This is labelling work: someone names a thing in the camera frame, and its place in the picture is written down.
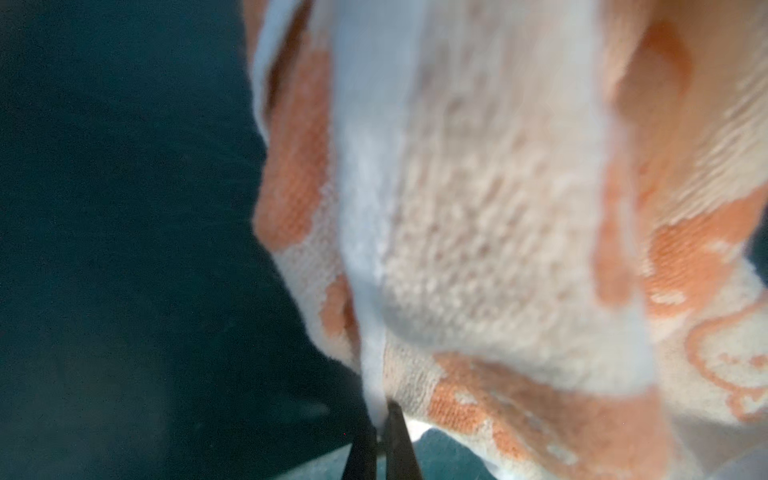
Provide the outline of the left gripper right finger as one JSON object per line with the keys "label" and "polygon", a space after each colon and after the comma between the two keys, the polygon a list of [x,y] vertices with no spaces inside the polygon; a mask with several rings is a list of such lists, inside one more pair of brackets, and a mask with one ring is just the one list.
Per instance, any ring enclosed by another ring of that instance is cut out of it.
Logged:
{"label": "left gripper right finger", "polygon": [[386,479],[423,480],[423,473],[415,455],[403,411],[394,400],[389,400],[387,406],[388,417],[383,434]]}

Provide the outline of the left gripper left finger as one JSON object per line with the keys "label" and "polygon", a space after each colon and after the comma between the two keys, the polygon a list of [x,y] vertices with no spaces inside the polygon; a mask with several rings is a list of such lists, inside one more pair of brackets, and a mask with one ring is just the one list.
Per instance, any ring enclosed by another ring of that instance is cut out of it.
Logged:
{"label": "left gripper left finger", "polygon": [[377,435],[372,425],[363,425],[355,434],[341,479],[377,479]]}

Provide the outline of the orange white patterned towel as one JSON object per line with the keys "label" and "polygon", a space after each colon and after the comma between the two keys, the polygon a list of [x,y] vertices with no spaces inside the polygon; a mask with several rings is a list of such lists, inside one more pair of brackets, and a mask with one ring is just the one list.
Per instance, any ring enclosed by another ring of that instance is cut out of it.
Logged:
{"label": "orange white patterned towel", "polygon": [[767,443],[763,1],[246,1],[253,229],[315,346],[499,479]]}

